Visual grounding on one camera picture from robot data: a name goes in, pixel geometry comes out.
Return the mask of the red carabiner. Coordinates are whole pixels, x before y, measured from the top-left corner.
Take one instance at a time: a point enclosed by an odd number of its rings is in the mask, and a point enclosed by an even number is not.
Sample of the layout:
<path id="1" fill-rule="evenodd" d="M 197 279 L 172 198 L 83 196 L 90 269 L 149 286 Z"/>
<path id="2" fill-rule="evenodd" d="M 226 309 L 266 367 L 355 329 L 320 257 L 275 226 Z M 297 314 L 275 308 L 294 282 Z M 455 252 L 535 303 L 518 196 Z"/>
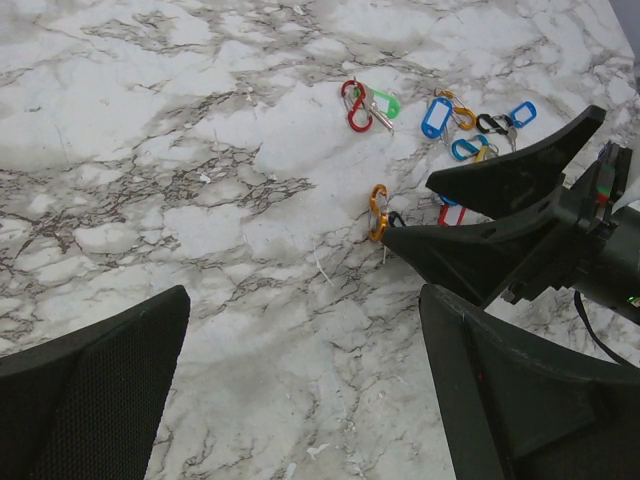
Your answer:
<path id="1" fill-rule="evenodd" d="M 356 78 L 347 80 L 342 84 L 340 94 L 345 104 L 346 120 L 349 127 L 357 133 L 369 130 L 373 123 L 371 114 L 365 113 L 366 122 L 364 124 L 359 124 L 356 121 L 356 115 L 364 109 L 364 100 L 366 99 L 364 85 Z"/>

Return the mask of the yellow key tag with key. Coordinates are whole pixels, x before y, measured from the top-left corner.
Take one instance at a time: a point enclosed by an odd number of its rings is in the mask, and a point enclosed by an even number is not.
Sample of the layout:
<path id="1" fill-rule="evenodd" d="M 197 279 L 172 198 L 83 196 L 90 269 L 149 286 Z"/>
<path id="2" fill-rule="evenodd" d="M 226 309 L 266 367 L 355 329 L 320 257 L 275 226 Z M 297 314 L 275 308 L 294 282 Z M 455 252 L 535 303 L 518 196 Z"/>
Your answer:
<path id="1" fill-rule="evenodd" d="M 495 146 L 494 144 L 483 145 L 479 149 L 479 151 L 478 151 L 478 153 L 477 153 L 477 155 L 476 155 L 476 157 L 474 159 L 474 162 L 475 163 L 483 162 L 485 160 L 493 159 L 493 158 L 496 158 L 498 156 L 499 156 L 499 149 L 498 149 L 497 146 Z"/>

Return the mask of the light blue carabiner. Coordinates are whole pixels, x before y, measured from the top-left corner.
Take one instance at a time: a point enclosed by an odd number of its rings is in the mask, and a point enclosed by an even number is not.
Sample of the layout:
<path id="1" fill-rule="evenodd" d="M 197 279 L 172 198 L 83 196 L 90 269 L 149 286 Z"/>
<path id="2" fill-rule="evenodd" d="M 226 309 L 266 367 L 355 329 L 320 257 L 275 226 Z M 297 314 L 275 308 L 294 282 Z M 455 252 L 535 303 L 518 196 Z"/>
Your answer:
<path id="1" fill-rule="evenodd" d="M 453 201 L 453 200 L 450 200 L 450 199 L 448 199 L 448 198 L 444 197 L 443 195 L 439 195 L 439 199 L 442 201 L 442 203 L 443 203 L 444 205 L 449 205 L 449 206 L 456 206 L 456 205 L 458 205 L 458 203 L 457 203 L 457 202 L 455 202 L 455 201 Z"/>

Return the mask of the blue key tag with key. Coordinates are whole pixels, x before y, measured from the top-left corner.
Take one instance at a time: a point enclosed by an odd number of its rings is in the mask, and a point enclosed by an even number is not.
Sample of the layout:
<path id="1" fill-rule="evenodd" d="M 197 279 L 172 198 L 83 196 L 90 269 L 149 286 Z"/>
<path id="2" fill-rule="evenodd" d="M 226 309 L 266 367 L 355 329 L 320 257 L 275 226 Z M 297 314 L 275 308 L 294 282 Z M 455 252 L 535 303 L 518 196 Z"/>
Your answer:
<path id="1" fill-rule="evenodd" d="M 432 140 L 441 140 L 449 145 L 448 122 L 453 113 L 452 102 L 445 97 L 434 98 L 421 122 L 421 132 Z"/>

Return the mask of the orange carabiner front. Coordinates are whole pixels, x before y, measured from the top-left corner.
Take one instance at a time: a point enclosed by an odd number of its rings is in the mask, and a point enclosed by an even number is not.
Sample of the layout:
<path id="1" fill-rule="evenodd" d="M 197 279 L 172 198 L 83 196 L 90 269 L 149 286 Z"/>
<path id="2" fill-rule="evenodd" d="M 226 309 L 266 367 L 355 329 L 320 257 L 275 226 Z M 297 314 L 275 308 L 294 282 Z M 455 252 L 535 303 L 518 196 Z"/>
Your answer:
<path id="1" fill-rule="evenodd" d="M 452 103 L 454 122 L 460 129 L 470 131 L 476 128 L 476 115 L 451 90 L 436 88 L 434 93 L 438 97 L 447 98 Z"/>

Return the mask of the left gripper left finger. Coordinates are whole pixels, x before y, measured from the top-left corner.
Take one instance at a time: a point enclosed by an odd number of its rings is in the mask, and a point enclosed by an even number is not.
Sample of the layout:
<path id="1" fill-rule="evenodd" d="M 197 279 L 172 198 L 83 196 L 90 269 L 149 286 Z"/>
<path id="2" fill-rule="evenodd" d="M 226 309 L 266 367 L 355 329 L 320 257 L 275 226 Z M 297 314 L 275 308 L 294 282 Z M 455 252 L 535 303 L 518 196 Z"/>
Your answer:
<path id="1" fill-rule="evenodd" d="M 189 315 L 175 286 L 2 357 L 2 478 L 144 478 Z"/>

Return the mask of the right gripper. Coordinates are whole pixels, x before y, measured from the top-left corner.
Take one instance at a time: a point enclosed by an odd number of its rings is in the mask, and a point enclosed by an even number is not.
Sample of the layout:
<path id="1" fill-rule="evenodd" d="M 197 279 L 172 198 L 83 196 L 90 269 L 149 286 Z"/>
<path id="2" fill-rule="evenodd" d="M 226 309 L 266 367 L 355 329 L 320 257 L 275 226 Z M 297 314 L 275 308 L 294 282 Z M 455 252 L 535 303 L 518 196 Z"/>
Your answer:
<path id="1" fill-rule="evenodd" d="M 489 221 L 391 227 L 382 243 L 428 283 L 487 307 L 572 288 L 628 320 L 639 318 L 639 212 L 614 209 L 632 150 L 605 144 L 566 188 L 564 169 L 606 118 L 588 106 L 552 135 L 513 153 L 432 173 L 426 187 Z"/>

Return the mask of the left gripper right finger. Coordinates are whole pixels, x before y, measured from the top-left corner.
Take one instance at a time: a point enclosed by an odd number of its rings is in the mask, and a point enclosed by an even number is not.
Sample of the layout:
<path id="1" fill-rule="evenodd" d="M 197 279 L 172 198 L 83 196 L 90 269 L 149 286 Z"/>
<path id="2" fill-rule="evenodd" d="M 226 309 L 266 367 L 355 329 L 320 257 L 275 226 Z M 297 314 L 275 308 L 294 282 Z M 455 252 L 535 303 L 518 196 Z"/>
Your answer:
<path id="1" fill-rule="evenodd" d="M 459 479 L 636 479 L 639 371 L 569 350 L 433 284 L 419 298 Z"/>

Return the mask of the orange carabiner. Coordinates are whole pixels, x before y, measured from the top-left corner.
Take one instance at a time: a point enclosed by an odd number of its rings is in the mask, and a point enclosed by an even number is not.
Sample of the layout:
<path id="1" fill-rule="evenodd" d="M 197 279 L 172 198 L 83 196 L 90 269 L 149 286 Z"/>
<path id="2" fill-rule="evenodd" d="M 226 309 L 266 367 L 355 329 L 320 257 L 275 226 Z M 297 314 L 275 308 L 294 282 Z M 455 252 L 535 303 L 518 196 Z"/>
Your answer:
<path id="1" fill-rule="evenodd" d="M 369 209 L 374 219 L 374 224 L 369 228 L 371 241 L 380 241 L 389 226 L 389 218 L 386 211 L 387 200 L 387 187 L 384 184 L 376 184 L 369 196 Z"/>
<path id="2" fill-rule="evenodd" d="M 454 122 L 460 129 L 470 131 L 476 128 L 476 115 L 451 90 L 436 88 L 434 93 L 438 97 L 447 98 L 452 103 Z"/>

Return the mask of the red key tag with key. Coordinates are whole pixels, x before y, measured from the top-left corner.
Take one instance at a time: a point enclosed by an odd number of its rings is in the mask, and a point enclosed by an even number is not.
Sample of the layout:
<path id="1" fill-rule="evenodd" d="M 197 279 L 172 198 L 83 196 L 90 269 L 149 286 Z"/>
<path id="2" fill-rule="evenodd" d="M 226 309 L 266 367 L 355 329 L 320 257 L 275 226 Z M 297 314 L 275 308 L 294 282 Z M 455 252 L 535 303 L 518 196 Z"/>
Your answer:
<path id="1" fill-rule="evenodd" d="M 441 207 L 438 224 L 442 226 L 461 225 L 467 209 L 459 204 L 444 204 Z"/>

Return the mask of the blue carabiner front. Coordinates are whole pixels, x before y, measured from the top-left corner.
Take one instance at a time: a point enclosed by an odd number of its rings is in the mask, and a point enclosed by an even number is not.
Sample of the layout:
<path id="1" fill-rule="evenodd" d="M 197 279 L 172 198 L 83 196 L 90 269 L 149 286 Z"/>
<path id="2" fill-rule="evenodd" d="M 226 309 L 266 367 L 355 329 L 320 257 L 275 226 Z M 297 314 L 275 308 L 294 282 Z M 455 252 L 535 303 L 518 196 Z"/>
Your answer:
<path id="1" fill-rule="evenodd" d="M 457 139 L 451 144 L 451 153 L 458 161 L 464 161 L 476 157 L 482 147 L 488 147 L 489 140 L 482 134 L 471 138 Z"/>

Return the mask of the green key tag with key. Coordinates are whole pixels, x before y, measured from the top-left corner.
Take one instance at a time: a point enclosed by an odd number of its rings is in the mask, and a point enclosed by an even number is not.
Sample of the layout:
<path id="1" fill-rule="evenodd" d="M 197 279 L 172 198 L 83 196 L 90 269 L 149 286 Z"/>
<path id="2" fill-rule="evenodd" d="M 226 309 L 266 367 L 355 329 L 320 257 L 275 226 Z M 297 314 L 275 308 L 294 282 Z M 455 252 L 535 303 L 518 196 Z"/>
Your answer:
<path id="1" fill-rule="evenodd" d="M 391 135 L 395 134 L 393 120 L 401 111 L 399 101 L 395 97 L 372 89 L 363 82 L 355 83 L 353 96 L 361 98 L 365 111 L 381 123 Z"/>

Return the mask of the black key tag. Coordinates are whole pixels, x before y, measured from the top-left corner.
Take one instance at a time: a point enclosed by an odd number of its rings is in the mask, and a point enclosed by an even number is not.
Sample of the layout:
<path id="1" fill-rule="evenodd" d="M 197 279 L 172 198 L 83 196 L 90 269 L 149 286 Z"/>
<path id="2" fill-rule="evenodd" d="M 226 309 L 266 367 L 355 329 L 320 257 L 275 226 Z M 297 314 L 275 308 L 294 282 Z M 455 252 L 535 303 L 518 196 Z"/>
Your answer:
<path id="1" fill-rule="evenodd" d="M 394 227 L 394 228 L 406 226 L 406 222 L 404 221 L 400 213 L 397 211 L 390 211 L 388 213 L 388 223 L 390 227 Z"/>

